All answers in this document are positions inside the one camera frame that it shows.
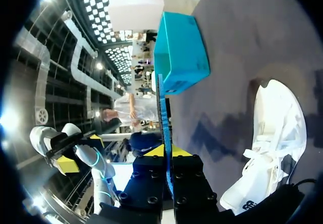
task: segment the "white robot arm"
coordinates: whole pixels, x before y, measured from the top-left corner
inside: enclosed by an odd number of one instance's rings
[[[73,134],[81,133],[81,130],[74,124],[67,123],[62,129],[62,133],[65,133],[67,136],[72,136]],[[61,133],[57,132],[54,128],[34,127],[30,133],[30,141],[35,150],[42,156],[45,156],[52,149],[50,144],[51,139],[59,134]],[[80,160],[92,168],[94,213],[99,214],[101,211],[100,203],[109,204],[111,202],[109,193],[114,194],[113,191],[109,190],[107,180],[115,176],[115,169],[110,163],[105,161],[102,154],[95,147],[75,145],[74,151]],[[51,163],[65,175],[57,164],[57,158],[51,159]]]

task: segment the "person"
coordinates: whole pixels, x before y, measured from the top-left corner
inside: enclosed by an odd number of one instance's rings
[[[136,74],[142,74],[143,71],[145,70],[145,68],[141,65],[137,65],[137,66],[134,66],[134,67],[130,67],[132,70],[135,71]]]
[[[150,51],[144,51],[142,53],[139,53],[137,55],[132,55],[133,59],[138,59],[138,60],[145,60],[145,59],[150,59]]]
[[[146,93],[146,92],[151,92],[152,91],[152,89],[151,88],[143,88],[143,87],[140,87],[140,88],[138,88],[138,89],[136,89],[137,91],[139,91],[139,92],[142,92],[142,93]]]
[[[150,65],[151,61],[150,60],[139,60],[138,63],[142,64],[142,65]]]
[[[150,51],[150,48],[148,46],[143,46],[141,48],[141,51]]]
[[[137,40],[137,41],[145,41],[149,43],[150,41],[156,42],[155,36],[157,36],[157,33],[155,32],[146,32],[146,33],[135,32],[132,35],[127,36],[127,38]]]
[[[141,121],[158,121],[157,98],[155,95],[144,98],[127,93],[115,101],[114,109],[104,109],[101,118],[106,122],[119,118],[122,126],[133,127]]]
[[[126,147],[126,149],[128,151],[132,151],[135,155],[144,155],[159,147],[162,143],[163,139],[160,132],[135,132],[131,134],[130,139],[125,138],[122,141],[122,144]]]

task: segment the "gray tabletop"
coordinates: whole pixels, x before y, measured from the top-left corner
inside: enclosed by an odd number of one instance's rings
[[[260,82],[276,79],[297,96],[307,148],[292,182],[323,170],[323,50],[297,0],[201,0],[199,25],[211,75],[172,96],[173,142],[199,154],[221,195],[240,177],[252,145],[253,107]]]

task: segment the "man in white shirt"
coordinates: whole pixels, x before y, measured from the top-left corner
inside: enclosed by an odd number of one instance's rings
[[[115,101],[114,109],[104,109],[101,117],[107,122],[119,118],[123,126],[134,127],[141,121],[158,121],[156,96],[126,94]]]
[[[146,33],[135,32],[132,35],[127,36],[127,38],[137,40],[137,41],[145,41],[145,42],[148,43],[150,41],[155,41],[156,42],[155,36],[157,36],[157,33],[155,33],[155,32],[146,32]]]

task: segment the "white shoelace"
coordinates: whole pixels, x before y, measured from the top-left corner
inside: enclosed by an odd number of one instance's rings
[[[280,120],[280,124],[277,126],[277,129],[275,131],[275,134],[271,141],[255,141],[254,144],[256,146],[268,146],[271,145],[269,150],[268,148],[263,151],[254,151],[250,149],[246,149],[243,153],[243,155],[250,160],[247,162],[245,167],[243,168],[242,175],[245,175],[250,170],[263,170],[267,171],[269,169],[271,170],[270,173],[270,181],[268,183],[267,188],[267,195],[271,194],[273,191],[276,190],[276,184],[279,181],[279,173],[281,171],[281,159],[290,154],[290,152],[293,149],[299,148],[301,146],[301,142],[299,140],[289,140],[289,141],[280,141],[281,135],[284,130],[290,131],[291,129],[294,129],[296,127],[296,131],[299,133],[299,127],[295,122],[289,121],[285,124],[285,117],[288,115],[289,110],[291,109],[291,106],[288,107],[287,113],[284,114],[283,119]],[[282,144],[285,146],[288,146],[284,149],[276,150],[278,147],[278,144]]]

